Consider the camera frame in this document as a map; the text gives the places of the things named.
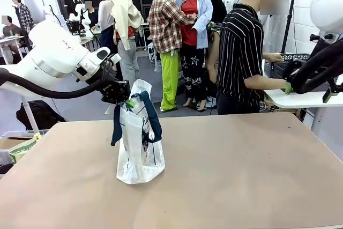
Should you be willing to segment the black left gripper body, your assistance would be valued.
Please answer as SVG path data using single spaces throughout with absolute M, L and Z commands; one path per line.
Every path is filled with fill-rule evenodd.
M 111 80 L 101 86 L 101 101 L 109 104 L 120 104 L 126 102 L 130 96 L 130 84 L 128 80 Z

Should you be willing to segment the person's left hand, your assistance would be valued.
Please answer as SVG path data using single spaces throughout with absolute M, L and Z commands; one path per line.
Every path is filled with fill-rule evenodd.
M 269 62 L 283 62 L 284 59 L 280 53 L 263 53 L 263 59 Z

